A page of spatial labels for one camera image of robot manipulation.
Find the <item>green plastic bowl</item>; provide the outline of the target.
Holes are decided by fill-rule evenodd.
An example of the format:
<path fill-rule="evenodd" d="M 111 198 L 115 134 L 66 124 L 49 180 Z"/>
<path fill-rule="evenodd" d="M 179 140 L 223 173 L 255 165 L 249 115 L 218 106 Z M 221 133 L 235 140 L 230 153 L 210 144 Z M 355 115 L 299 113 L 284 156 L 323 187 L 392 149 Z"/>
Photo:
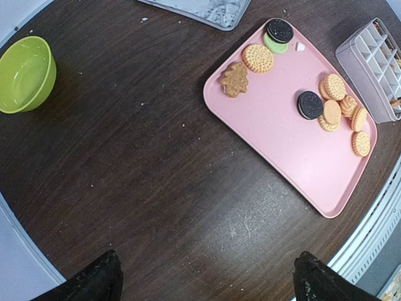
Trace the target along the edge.
<path fill-rule="evenodd" d="M 49 44 L 27 36 L 1 57 L 1 112 L 16 114 L 38 108 L 56 81 L 56 63 Z"/>

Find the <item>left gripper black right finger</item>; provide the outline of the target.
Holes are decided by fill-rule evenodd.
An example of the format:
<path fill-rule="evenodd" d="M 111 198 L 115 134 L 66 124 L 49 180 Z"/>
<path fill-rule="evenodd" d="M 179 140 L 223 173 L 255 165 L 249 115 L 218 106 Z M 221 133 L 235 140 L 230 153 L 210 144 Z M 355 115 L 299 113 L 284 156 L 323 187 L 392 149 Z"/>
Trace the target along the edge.
<path fill-rule="evenodd" d="M 297 301 L 378 299 L 345 280 L 308 251 L 294 261 L 293 283 Z"/>

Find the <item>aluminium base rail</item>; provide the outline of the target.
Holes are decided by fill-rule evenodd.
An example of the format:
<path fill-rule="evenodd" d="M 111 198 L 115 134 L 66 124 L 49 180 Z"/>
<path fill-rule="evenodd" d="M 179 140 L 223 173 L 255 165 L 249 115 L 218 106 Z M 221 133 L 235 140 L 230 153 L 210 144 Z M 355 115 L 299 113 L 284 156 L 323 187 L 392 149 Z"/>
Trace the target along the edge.
<path fill-rule="evenodd" d="M 400 160 L 328 266 L 378 298 L 400 300 Z"/>

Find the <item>silver divided cookie tin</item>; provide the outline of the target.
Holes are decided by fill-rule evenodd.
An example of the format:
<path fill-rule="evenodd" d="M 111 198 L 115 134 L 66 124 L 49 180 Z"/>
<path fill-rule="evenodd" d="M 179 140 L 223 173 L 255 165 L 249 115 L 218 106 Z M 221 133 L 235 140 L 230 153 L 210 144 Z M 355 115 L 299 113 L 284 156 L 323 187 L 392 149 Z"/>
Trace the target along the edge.
<path fill-rule="evenodd" d="M 400 47 L 379 18 L 335 51 L 362 102 L 378 124 L 400 120 Z"/>

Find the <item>round dotted biscuit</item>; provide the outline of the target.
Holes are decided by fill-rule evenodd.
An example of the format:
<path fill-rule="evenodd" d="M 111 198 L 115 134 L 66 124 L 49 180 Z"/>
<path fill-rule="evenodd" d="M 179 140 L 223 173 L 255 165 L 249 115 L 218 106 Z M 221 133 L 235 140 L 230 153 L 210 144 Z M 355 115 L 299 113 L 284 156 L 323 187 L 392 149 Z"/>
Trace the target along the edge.
<path fill-rule="evenodd" d="M 352 149 L 359 157 L 366 157 L 370 153 L 370 138 L 367 133 L 360 131 L 352 135 Z"/>
<path fill-rule="evenodd" d="M 264 45 L 247 45 L 242 52 L 242 60 L 254 73 L 267 73 L 273 69 L 273 53 Z"/>

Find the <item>black sandwich cookie centre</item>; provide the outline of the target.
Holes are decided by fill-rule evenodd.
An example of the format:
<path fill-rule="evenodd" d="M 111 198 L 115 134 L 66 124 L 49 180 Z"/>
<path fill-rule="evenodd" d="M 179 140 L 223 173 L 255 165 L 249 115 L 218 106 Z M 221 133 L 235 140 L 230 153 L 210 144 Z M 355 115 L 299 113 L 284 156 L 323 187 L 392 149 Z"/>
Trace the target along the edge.
<path fill-rule="evenodd" d="M 298 111 L 307 120 L 314 120 L 323 113 L 321 98 L 312 91 L 302 92 L 297 99 Z"/>

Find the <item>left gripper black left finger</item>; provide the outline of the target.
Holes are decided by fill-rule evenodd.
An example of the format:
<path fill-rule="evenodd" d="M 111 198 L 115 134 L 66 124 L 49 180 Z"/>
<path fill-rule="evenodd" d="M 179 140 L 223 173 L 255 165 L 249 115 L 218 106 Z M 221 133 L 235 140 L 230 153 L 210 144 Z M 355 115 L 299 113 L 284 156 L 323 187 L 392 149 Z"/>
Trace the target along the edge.
<path fill-rule="evenodd" d="M 35 300 L 120 300 L 122 288 L 121 261 L 116 251 L 108 250 L 75 276 Z"/>

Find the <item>white crumb piece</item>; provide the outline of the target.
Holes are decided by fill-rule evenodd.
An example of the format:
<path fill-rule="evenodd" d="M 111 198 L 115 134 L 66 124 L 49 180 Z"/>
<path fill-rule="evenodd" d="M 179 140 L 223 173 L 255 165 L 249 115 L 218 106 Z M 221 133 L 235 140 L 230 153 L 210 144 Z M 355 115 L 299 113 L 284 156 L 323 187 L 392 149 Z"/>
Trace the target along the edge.
<path fill-rule="evenodd" d="M 296 44 L 296 51 L 301 52 L 304 51 L 306 49 L 306 46 L 300 42 L 297 42 Z"/>

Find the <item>black sandwich cookie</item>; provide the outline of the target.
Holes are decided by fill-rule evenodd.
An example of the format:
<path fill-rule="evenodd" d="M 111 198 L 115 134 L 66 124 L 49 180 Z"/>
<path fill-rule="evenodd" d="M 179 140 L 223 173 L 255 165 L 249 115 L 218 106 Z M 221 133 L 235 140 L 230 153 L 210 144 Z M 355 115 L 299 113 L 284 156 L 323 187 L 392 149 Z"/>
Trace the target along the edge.
<path fill-rule="evenodd" d="M 297 99 L 298 111 L 307 120 L 314 120 L 323 113 L 321 98 L 312 91 L 302 92 Z"/>
<path fill-rule="evenodd" d="M 289 43 L 294 36 L 292 26 L 283 19 L 272 19 L 266 24 L 268 36 L 276 43 Z"/>

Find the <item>green sandwich cookie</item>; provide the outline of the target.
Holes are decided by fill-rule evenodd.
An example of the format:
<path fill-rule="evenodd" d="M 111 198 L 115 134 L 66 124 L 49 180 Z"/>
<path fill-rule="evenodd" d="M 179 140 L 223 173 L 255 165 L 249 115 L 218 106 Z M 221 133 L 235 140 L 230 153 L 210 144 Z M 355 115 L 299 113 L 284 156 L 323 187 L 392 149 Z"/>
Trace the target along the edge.
<path fill-rule="evenodd" d="M 288 44 L 277 43 L 273 41 L 267 33 L 264 34 L 264 44 L 265 46 L 276 55 L 283 55 L 288 50 Z"/>

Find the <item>black sandwich cookie right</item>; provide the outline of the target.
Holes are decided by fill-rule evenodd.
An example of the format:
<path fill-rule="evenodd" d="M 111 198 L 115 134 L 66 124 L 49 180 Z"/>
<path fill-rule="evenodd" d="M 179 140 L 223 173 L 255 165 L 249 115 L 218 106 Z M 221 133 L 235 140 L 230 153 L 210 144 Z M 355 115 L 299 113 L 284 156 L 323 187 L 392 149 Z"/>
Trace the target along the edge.
<path fill-rule="evenodd" d="M 294 36 L 292 26 L 283 19 L 272 19 L 266 24 L 268 36 L 276 43 L 289 43 Z"/>

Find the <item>brown leaf cookie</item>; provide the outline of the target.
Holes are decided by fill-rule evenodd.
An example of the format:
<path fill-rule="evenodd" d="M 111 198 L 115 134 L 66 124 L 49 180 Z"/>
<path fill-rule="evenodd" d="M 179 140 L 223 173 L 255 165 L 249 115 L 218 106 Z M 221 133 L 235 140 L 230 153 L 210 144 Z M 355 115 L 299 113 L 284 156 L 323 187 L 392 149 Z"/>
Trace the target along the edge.
<path fill-rule="evenodd" d="M 220 80 L 223 92 L 231 98 L 236 98 L 240 93 L 247 92 L 249 84 L 247 79 L 247 67 L 244 62 L 237 62 L 224 72 Z"/>

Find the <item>swirl butter cookie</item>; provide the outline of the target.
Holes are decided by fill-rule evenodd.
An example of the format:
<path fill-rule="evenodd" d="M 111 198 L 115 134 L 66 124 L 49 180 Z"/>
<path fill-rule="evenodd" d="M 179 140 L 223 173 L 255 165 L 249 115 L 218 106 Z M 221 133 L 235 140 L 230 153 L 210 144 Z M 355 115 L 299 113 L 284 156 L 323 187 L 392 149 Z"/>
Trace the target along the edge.
<path fill-rule="evenodd" d="M 356 100 L 350 95 L 346 95 L 340 101 L 341 112 L 346 118 L 351 118 L 353 116 L 355 110 L 357 109 L 357 107 L 358 107 L 358 104 L 357 104 Z"/>

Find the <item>round dotted biscuit bottom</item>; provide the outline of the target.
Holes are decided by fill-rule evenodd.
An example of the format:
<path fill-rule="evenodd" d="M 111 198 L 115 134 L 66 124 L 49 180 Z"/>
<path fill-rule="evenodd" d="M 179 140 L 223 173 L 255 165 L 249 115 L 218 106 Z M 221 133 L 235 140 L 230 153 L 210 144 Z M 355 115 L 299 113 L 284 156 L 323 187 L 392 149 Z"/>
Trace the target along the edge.
<path fill-rule="evenodd" d="M 352 149 L 359 157 L 366 157 L 370 153 L 370 138 L 367 133 L 360 131 L 352 135 Z"/>

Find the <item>round dotted biscuit top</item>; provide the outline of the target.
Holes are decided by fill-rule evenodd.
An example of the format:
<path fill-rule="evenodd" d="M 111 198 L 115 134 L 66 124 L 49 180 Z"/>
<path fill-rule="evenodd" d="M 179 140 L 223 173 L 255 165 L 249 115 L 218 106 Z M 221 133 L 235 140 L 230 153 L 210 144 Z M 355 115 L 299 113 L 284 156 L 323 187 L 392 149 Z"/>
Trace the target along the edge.
<path fill-rule="evenodd" d="M 273 53 L 264 45 L 247 45 L 242 52 L 242 60 L 254 73 L 267 73 L 273 69 Z"/>

